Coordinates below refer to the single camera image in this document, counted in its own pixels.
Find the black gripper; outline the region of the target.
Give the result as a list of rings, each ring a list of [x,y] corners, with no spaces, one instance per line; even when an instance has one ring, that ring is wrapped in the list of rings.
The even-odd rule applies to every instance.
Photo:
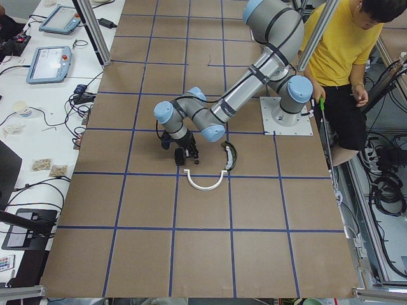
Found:
[[[194,164],[200,163],[199,152],[196,147],[196,140],[193,133],[187,132],[182,138],[176,139],[176,143],[179,147],[184,148],[182,149],[182,161],[186,161],[186,159],[190,157],[191,153],[194,159]]]

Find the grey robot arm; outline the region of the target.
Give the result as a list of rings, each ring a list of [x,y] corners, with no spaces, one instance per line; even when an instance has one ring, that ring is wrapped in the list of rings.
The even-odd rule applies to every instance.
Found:
[[[274,114],[282,126],[294,125],[312,97],[311,81],[289,69],[305,32],[300,14],[282,1],[249,1],[243,19],[263,49],[238,81],[210,108],[205,106],[208,101],[198,87],[171,101],[159,102],[154,108],[153,114],[164,129],[162,147],[168,149],[172,142],[178,145],[174,153],[178,166],[189,157],[199,162],[196,141],[183,122],[185,118],[190,118],[207,141],[216,142],[223,137],[228,120],[264,85],[280,96]]]

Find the person's right hand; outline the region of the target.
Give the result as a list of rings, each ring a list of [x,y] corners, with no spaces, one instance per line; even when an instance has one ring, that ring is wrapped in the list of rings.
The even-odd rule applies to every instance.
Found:
[[[324,87],[318,82],[313,83],[313,98],[316,104],[319,104],[321,100],[326,99],[326,92]]]

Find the person's left hand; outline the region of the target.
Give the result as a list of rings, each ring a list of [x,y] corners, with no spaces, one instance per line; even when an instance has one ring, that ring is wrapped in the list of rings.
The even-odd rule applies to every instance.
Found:
[[[352,94],[357,107],[363,107],[369,102],[369,97],[364,85],[359,83],[352,87]]]

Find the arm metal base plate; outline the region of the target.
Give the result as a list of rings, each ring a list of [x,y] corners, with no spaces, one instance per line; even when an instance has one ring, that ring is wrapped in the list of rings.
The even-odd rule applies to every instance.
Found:
[[[263,133],[265,135],[312,136],[306,104],[301,112],[288,114],[280,108],[280,97],[260,97]]]

